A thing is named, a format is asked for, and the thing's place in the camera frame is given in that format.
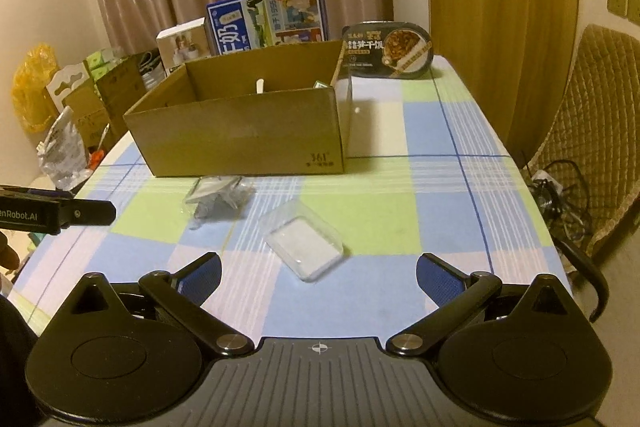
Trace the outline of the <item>clear white box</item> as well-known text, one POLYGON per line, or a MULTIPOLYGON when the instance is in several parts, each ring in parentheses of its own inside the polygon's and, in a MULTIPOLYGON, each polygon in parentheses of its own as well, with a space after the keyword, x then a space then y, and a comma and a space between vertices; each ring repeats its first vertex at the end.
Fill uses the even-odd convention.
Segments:
POLYGON ((254 194, 242 176, 202 176, 183 199, 191 230, 241 217, 254 194))

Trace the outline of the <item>clear plastic lidded case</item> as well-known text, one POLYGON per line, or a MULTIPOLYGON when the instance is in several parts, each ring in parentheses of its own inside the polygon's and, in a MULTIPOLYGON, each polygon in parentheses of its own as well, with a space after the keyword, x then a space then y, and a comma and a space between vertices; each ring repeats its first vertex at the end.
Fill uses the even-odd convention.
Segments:
POLYGON ((347 256, 340 233, 299 199, 268 211, 258 225, 267 246, 305 283, 319 280, 347 256))

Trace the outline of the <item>white plastic spoon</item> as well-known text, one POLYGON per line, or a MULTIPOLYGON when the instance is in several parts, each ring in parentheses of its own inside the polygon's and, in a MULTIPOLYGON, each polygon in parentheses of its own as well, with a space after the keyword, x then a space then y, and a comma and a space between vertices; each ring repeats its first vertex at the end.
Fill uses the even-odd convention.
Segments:
POLYGON ((264 92, 264 83, 265 83, 265 80, 263 80, 262 78, 259 78, 256 80, 255 86, 256 86, 257 94, 262 94, 262 92, 264 92))

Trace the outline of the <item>silver plastic bag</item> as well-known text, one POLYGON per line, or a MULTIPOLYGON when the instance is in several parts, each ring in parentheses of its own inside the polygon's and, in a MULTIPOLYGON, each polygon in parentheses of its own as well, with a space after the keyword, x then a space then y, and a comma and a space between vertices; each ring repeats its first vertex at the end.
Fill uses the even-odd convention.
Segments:
POLYGON ((57 190, 70 192, 92 175, 84 140, 74 123, 74 112, 65 107, 46 139, 37 145, 40 170, 57 190))

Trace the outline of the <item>checked tablecloth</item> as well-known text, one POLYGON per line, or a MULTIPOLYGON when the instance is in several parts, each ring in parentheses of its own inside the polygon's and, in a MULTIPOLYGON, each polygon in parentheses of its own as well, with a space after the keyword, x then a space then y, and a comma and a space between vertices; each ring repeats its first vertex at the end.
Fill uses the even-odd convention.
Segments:
POLYGON ((114 225, 43 239, 10 300, 41 331, 82 274, 133 282, 215 251, 222 280, 204 307, 245 335, 386 339, 434 308, 416 283, 424 253, 506 283, 563 274, 518 167, 446 60, 420 80, 352 89, 343 173, 251 179, 243 208, 198 227, 183 205, 192 181, 153 176, 125 136, 82 189, 115 205, 114 225), (318 281, 299 280, 265 243, 262 216, 286 202, 343 242, 345 259, 318 281))

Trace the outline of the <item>cardboard boxes pile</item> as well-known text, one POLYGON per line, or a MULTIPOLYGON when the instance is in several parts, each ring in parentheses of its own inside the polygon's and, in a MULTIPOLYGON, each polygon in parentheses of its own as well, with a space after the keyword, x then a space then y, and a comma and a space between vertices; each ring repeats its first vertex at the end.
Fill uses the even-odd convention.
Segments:
POLYGON ((58 113, 68 107, 85 149, 107 152, 128 132, 124 115, 154 82, 164 78, 160 51, 152 49, 105 64, 95 72, 86 62, 58 70, 46 86, 58 113))

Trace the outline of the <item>yellow plastic bag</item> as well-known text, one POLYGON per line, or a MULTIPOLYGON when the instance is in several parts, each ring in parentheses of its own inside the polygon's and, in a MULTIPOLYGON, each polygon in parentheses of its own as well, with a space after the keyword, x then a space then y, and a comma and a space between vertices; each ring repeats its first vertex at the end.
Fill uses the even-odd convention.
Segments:
POLYGON ((54 121, 56 108, 47 85, 60 70, 54 49, 39 43, 29 50, 14 72, 11 98, 18 122, 27 133, 46 131, 54 121))

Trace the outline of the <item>quilted brown chair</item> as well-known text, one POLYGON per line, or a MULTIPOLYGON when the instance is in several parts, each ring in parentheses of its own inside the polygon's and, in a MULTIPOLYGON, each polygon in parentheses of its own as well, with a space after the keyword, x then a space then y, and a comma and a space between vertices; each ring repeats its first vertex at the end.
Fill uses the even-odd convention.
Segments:
POLYGON ((610 290, 593 257, 639 200, 638 39, 585 28, 560 107, 527 169, 553 245, 596 291, 589 318, 597 321, 610 290))

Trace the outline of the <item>brown cardboard box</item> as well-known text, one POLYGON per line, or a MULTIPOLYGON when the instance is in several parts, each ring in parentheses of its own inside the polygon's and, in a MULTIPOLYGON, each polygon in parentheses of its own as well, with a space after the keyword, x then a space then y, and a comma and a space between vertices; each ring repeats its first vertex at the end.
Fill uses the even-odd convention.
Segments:
POLYGON ((352 116, 343 55, 344 42, 332 40, 201 58, 124 119, 154 176, 341 173, 352 116), (329 88, 314 89, 316 80, 329 88))

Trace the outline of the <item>white beige product box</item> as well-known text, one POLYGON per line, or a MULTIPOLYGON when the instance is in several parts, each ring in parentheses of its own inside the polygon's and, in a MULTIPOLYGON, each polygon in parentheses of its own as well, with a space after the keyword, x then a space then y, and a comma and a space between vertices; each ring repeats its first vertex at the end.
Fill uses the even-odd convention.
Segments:
POLYGON ((212 55, 204 17, 161 30, 156 36, 165 72, 212 55))

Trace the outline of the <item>black instant rice bowl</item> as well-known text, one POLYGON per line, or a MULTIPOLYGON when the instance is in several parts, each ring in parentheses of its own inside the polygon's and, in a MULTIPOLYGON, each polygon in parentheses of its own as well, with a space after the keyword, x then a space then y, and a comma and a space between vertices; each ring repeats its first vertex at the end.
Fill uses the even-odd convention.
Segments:
POLYGON ((343 65, 363 78, 418 79, 431 67, 433 41, 421 26, 374 20, 345 26, 343 65))

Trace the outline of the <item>blue milk carton box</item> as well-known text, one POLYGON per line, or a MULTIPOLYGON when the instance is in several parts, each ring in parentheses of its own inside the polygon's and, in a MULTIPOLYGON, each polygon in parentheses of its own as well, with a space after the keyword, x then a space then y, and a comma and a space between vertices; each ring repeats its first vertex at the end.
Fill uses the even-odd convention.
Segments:
POLYGON ((324 0, 219 0, 206 15, 222 55, 329 39, 324 0))

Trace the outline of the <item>golden curtain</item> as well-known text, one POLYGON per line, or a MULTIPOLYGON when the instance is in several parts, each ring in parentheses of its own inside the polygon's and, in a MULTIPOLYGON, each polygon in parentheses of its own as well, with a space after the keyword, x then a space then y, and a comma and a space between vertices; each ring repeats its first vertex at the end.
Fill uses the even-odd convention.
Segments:
POLYGON ((430 0, 436 53, 518 164, 533 158, 560 106, 577 15, 578 0, 430 0))

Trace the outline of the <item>wall socket plate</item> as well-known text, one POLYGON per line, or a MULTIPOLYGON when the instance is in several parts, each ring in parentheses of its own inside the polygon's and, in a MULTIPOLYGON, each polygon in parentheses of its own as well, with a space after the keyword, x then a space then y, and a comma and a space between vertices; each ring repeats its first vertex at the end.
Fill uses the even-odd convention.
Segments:
POLYGON ((608 12, 640 25, 639 0, 606 0, 606 8, 608 12))

